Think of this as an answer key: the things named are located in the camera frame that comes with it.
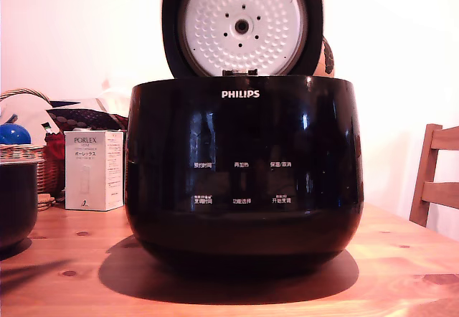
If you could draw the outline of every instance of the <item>white inner lid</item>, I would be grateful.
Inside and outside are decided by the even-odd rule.
[[[181,45],[200,75],[223,70],[288,71],[303,50],[303,0],[186,0]]]

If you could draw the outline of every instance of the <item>white wall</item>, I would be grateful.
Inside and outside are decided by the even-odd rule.
[[[105,80],[171,77],[161,0],[2,0],[1,89],[85,98]],[[324,0],[336,74],[353,82],[366,202],[408,218],[426,123],[459,125],[459,0]],[[459,180],[440,154],[437,181]],[[459,211],[432,207],[428,227],[459,240]]]

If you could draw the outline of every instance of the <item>black bowl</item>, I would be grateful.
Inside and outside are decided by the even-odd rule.
[[[345,249],[363,207],[350,82],[230,76],[134,87],[126,213],[173,268],[297,272]]]
[[[25,239],[37,222],[35,159],[0,159],[0,252]]]

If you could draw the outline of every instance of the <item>rice cooker lid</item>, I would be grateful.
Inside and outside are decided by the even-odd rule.
[[[163,0],[174,77],[312,75],[322,33],[321,0]]]

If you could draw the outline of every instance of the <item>wicker basket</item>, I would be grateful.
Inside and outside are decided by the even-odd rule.
[[[45,95],[29,89],[10,90],[2,93],[0,101],[7,97],[23,93],[36,95],[49,103],[49,99]],[[55,160],[49,151],[47,151],[46,146],[0,144],[0,160],[22,158],[43,159],[37,165],[38,194],[55,195],[64,189],[65,164],[61,160]]]

